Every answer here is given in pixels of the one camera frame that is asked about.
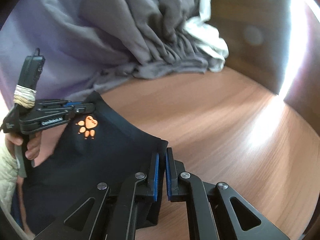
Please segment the person's left hand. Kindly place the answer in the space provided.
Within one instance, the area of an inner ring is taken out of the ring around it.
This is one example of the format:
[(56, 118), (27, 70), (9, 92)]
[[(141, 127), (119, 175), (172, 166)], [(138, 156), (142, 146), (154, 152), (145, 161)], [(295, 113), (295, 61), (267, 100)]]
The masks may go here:
[[(34, 160), (40, 152), (42, 133), (37, 132), (27, 143), (25, 156), (28, 160)], [(23, 139), (16, 133), (7, 133), (5, 135), (5, 145), (13, 158), (15, 158), (15, 146), (21, 146)]]

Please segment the cream knit sleeve forearm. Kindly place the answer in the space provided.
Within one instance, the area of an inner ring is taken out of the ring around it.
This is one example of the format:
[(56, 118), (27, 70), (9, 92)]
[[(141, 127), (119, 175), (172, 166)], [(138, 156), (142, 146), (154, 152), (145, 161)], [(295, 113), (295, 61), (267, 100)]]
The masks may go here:
[(5, 209), (10, 212), (12, 206), (12, 198), (16, 189), (16, 181), (18, 177), (17, 160), (10, 154), (5, 145), (1, 146), (0, 159), (0, 194), (1, 202)]

